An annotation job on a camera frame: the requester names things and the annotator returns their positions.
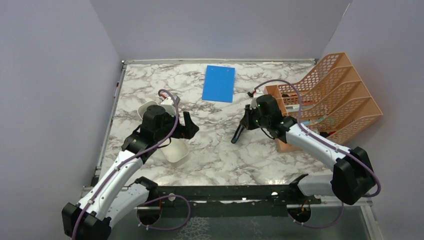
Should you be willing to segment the black leather card holder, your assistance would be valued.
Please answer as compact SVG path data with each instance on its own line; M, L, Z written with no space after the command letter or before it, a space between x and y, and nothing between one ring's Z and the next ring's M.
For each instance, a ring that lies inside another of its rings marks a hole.
M232 144L237 143L237 141L239 140L244 129L245 129L245 127L243 125L241 125L241 124L238 125L238 127L237 127L231 141L230 141Z

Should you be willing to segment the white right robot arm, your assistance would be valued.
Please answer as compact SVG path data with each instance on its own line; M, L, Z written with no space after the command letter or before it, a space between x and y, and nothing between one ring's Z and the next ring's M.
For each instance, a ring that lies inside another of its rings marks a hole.
M308 196L335 196L347 205L370 197L373 187L380 187L367 152L350 149L311 131L292 116L283 115L277 100L261 95L245 105L237 131L263 129L272 139L299 147L323 163L331 174L305 175L288 190L289 199L300 204Z

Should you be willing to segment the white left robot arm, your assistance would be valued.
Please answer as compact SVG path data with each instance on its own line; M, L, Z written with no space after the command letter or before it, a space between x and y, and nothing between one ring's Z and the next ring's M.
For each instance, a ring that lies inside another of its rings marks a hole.
M165 195L158 184L146 177L123 187L160 148L174 148L177 139L192 139L199 131L189 112L173 106L150 105L143 111L141 124L125 138L114 163L97 184L76 204L67 203L62 211L64 233L73 240L107 240L112 228L140 205L161 207Z

